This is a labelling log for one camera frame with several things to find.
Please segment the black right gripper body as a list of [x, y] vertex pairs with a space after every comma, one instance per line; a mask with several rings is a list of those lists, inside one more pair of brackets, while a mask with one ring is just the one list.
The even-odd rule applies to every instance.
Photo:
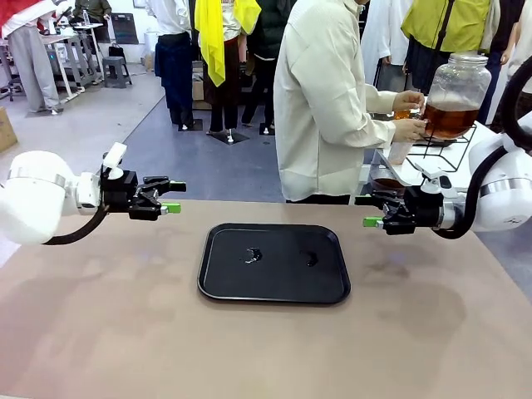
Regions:
[[440, 209], [443, 205], [443, 194], [427, 194], [420, 186], [405, 189], [405, 207], [409, 214], [410, 227], [407, 234], [413, 234], [416, 228], [436, 227], [440, 220]]

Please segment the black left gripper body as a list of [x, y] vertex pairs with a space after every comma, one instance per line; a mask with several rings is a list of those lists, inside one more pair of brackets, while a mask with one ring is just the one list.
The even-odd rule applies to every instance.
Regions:
[[138, 185], [135, 171], [125, 170], [122, 177], [110, 179], [101, 178], [101, 192], [103, 205], [108, 211], [127, 211], [135, 195]]

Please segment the person's right hand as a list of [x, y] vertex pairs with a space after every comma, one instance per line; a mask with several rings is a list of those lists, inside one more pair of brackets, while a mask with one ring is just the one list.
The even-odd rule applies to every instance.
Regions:
[[426, 121], [418, 119], [394, 120], [394, 142], [414, 142], [425, 136]]

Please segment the person's left hand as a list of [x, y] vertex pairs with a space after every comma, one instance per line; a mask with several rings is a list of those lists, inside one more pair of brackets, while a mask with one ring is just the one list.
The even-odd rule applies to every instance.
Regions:
[[409, 111], [418, 110], [423, 112], [425, 109], [425, 96], [418, 91], [402, 91], [395, 95], [392, 110]]

